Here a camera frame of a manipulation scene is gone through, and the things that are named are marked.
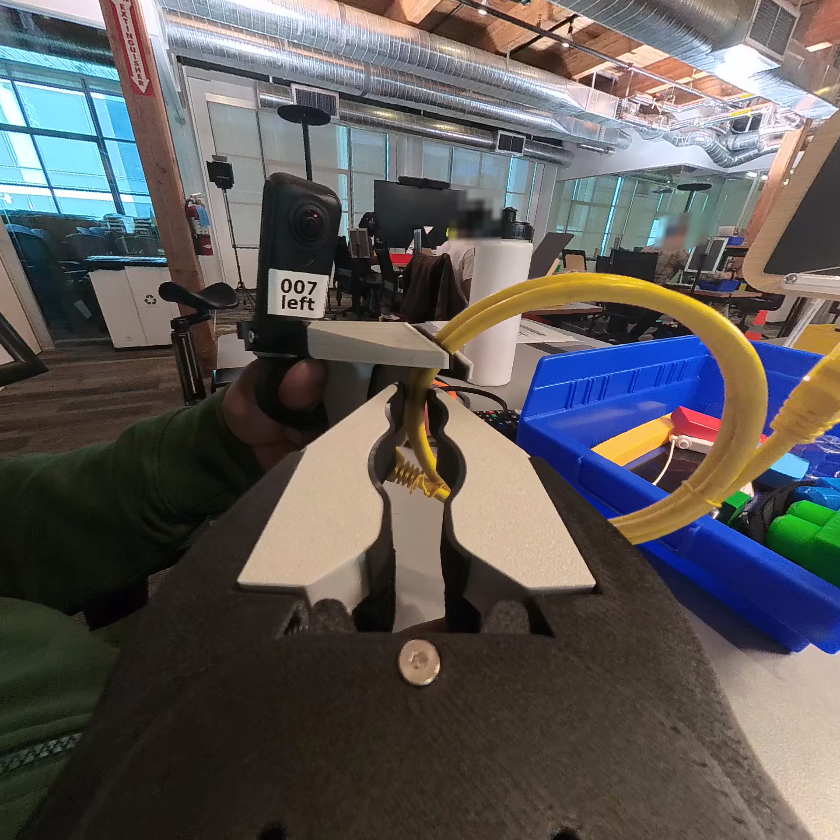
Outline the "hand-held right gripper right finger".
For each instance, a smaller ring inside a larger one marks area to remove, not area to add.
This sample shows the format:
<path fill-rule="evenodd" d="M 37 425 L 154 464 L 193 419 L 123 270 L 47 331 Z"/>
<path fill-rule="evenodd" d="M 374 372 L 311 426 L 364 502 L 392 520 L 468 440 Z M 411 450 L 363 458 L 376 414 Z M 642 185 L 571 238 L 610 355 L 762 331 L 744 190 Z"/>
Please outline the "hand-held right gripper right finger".
<path fill-rule="evenodd" d="M 530 457 L 448 395 L 427 405 L 436 470 L 449 488 L 440 562 L 449 632 L 477 633 L 498 604 L 589 595 L 595 578 Z"/>

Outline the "person's left forearm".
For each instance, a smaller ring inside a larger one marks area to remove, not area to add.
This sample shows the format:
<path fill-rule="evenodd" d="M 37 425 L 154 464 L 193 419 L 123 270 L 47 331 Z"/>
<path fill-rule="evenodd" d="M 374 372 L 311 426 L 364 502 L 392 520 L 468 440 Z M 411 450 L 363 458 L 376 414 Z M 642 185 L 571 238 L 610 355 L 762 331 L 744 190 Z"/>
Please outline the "person's left forearm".
<path fill-rule="evenodd" d="M 2 458 L 2 617 L 72 615 L 161 571 L 262 476 L 225 392 L 110 443 Z"/>

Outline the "red fire extinguisher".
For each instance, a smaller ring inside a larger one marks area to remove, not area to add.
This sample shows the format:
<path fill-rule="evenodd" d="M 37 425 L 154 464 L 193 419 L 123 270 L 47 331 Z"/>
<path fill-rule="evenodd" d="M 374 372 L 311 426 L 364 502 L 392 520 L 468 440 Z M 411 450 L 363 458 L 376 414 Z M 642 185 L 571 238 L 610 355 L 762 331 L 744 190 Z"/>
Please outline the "red fire extinguisher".
<path fill-rule="evenodd" d="M 212 223 L 204 194 L 192 193 L 185 199 L 185 216 L 197 256 L 214 256 Z"/>

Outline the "white water bottle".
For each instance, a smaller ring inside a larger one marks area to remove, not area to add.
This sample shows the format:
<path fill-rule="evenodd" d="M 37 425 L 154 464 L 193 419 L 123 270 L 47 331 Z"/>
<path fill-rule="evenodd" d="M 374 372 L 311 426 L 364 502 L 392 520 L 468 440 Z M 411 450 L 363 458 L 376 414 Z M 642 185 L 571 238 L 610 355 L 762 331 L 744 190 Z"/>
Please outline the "white water bottle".
<path fill-rule="evenodd" d="M 469 292 L 471 307 L 528 278 L 533 228 L 518 221 L 517 213 L 515 207 L 505 207 L 501 212 L 500 235 L 477 241 Z M 463 353 L 472 364 L 469 383 L 480 387 L 509 383 L 520 320 L 521 316 L 517 315 L 501 322 L 465 345 Z"/>

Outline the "black television screen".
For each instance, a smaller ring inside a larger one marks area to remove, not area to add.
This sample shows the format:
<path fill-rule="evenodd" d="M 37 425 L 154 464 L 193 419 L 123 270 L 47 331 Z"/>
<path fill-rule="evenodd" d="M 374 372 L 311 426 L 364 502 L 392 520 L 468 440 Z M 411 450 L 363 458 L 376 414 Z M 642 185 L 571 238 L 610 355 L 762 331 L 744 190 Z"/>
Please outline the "black television screen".
<path fill-rule="evenodd" d="M 425 247 L 436 248 L 447 240 L 466 193 L 437 188 L 425 181 L 415 183 L 374 181 L 374 232 L 392 249 L 406 248 L 417 229 L 426 232 Z"/>

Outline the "wooden pillar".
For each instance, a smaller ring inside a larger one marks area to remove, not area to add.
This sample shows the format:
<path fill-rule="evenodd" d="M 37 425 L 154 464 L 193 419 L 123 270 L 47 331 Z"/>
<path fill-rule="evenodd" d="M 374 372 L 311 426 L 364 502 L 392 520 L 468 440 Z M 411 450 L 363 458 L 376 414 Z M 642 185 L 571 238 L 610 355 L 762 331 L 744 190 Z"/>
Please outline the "wooden pillar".
<path fill-rule="evenodd" d="M 154 216 L 171 279 L 191 291 L 200 291 L 204 287 L 203 276 L 193 246 L 191 230 L 186 220 L 186 199 L 165 109 L 161 80 L 154 60 L 142 4 L 133 2 L 137 6 L 140 37 L 149 62 L 150 78 L 154 88 L 152 98 L 139 96 L 132 90 L 120 47 L 119 31 L 109 12 L 109 1 L 100 1 L 99 5 L 114 64 L 119 74 L 122 94 L 127 104 L 143 173 L 149 187 Z"/>

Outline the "white recycling bin cabinet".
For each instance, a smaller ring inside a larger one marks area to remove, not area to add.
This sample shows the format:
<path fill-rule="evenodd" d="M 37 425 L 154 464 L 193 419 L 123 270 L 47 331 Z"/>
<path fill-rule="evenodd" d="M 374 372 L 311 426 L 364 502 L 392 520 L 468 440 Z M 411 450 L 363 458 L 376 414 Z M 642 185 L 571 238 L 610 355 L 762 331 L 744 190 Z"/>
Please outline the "white recycling bin cabinet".
<path fill-rule="evenodd" d="M 170 279 L 164 261 L 90 260 L 87 273 L 115 350 L 171 348 L 180 311 L 159 294 Z"/>

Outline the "red block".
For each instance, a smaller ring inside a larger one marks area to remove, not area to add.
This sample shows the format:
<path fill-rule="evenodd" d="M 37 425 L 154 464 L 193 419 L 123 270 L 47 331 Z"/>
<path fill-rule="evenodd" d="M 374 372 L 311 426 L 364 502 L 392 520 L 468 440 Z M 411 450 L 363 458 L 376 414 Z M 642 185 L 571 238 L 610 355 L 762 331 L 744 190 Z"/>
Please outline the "red block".
<path fill-rule="evenodd" d="M 672 412 L 670 421 L 670 437 L 675 440 L 675 446 L 697 452 L 708 452 L 716 442 L 721 428 L 719 418 L 684 406 Z"/>

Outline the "blue block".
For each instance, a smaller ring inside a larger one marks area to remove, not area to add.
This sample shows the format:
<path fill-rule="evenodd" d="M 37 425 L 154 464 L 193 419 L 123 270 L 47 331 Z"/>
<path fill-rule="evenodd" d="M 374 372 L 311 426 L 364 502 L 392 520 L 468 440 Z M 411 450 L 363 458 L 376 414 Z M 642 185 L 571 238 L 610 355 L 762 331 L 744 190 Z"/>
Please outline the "blue block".
<path fill-rule="evenodd" d="M 787 453 L 767 470 L 764 481 L 772 487 L 785 487 L 804 480 L 809 468 L 808 460 L 793 453 Z"/>

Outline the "black framed marker sign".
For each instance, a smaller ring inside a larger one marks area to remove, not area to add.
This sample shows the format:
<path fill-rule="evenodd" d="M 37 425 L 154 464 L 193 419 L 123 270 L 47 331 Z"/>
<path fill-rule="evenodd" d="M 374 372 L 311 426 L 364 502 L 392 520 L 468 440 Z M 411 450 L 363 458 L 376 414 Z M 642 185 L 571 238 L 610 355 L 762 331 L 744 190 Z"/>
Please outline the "black framed marker sign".
<path fill-rule="evenodd" d="M 25 381 L 49 371 L 10 321 L 1 315 L 1 345 L 9 360 L 1 364 L 1 387 Z"/>

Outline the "yellow plastic bin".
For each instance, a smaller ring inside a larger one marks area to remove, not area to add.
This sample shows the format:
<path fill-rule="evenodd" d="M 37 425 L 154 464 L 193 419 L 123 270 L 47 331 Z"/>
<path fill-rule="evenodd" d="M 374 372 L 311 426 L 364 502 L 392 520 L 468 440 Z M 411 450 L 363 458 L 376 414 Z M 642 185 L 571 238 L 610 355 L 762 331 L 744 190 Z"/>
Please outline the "yellow plastic bin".
<path fill-rule="evenodd" d="M 837 324 L 810 324 L 793 344 L 794 349 L 826 355 L 839 344 L 839 326 Z"/>

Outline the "round silver ventilation duct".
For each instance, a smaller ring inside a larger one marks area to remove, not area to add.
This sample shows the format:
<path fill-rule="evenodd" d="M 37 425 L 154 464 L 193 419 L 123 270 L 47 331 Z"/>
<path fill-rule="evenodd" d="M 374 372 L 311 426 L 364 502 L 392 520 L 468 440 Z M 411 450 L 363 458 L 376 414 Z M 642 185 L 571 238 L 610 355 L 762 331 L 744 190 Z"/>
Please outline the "round silver ventilation duct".
<path fill-rule="evenodd" d="M 175 55 L 258 79 L 276 78 L 416 112 L 474 123 L 483 129 L 517 131 L 528 137 L 568 141 L 610 154 L 633 139 L 624 128 L 599 125 L 545 107 L 517 104 L 404 71 L 331 56 L 283 38 L 214 24 L 185 10 L 186 2 L 163 2 L 167 45 Z"/>
<path fill-rule="evenodd" d="M 340 2 L 186 2 L 214 24 L 399 70 L 589 123 L 626 128 L 618 99 L 546 70 Z"/>

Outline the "red vertical wall sign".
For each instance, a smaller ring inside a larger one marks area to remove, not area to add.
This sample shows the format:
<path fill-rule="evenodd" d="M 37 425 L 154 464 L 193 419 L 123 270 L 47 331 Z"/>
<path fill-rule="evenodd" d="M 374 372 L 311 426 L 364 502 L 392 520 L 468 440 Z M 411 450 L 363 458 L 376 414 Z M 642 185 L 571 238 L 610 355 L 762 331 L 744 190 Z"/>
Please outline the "red vertical wall sign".
<path fill-rule="evenodd" d="M 120 47 L 132 90 L 139 96 L 152 98 L 154 88 L 146 50 L 140 37 L 137 4 L 133 1 L 109 1 L 108 8 L 119 31 Z"/>

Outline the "blackboard easel with wooden frame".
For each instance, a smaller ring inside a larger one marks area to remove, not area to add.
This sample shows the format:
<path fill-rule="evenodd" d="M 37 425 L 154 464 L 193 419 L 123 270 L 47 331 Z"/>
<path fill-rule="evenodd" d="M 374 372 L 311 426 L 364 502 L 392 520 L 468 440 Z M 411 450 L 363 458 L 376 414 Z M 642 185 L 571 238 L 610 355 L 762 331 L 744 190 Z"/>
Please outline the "blackboard easel with wooden frame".
<path fill-rule="evenodd" d="M 825 121 L 780 190 L 742 264 L 762 292 L 839 299 L 839 113 Z"/>

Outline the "large silver ventilation duct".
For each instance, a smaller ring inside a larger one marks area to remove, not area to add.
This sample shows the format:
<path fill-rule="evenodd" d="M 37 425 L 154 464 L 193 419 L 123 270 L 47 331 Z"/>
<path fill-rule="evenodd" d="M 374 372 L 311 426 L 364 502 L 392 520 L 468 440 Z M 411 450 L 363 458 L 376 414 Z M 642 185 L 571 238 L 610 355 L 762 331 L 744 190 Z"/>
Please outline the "large silver ventilation duct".
<path fill-rule="evenodd" d="M 803 2 L 559 5 L 803 118 L 828 119 L 838 110 L 838 48 L 806 45 Z"/>

